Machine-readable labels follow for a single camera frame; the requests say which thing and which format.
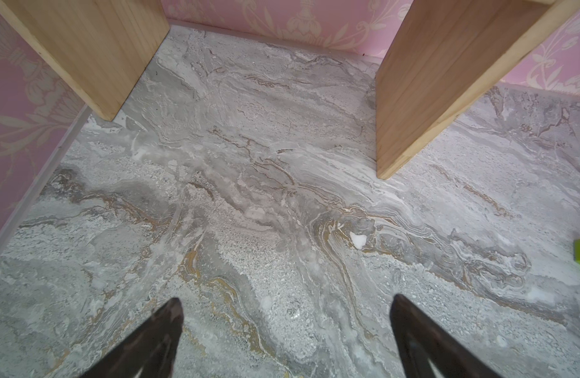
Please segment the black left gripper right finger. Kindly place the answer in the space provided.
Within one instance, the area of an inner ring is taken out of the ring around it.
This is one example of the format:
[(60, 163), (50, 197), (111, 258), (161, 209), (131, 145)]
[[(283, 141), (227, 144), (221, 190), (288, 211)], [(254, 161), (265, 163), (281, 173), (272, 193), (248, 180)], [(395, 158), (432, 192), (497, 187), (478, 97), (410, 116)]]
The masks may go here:
[(389, 319), (406, 377), (500, 377), (404, 295), (394, 296)]

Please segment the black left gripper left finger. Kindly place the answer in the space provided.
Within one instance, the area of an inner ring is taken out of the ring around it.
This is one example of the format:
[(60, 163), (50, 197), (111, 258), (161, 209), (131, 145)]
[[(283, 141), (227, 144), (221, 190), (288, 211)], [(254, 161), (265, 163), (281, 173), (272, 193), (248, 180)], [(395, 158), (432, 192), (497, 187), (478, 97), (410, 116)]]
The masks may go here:
[(170, 299), (82, 376), (173, 376), (183, 322), (180, 299)]

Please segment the wooden shelf unit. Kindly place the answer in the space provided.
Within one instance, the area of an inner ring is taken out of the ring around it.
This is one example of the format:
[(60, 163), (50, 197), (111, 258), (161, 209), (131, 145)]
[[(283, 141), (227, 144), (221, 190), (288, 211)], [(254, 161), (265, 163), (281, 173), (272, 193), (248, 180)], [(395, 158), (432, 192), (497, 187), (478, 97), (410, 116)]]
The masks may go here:
[[(376, 74), (389, 179), (580, 10), (580, 1), (415, 1)], [(170, 31), (158, 1), (0, 1), (0, 14), (102, 119)]]

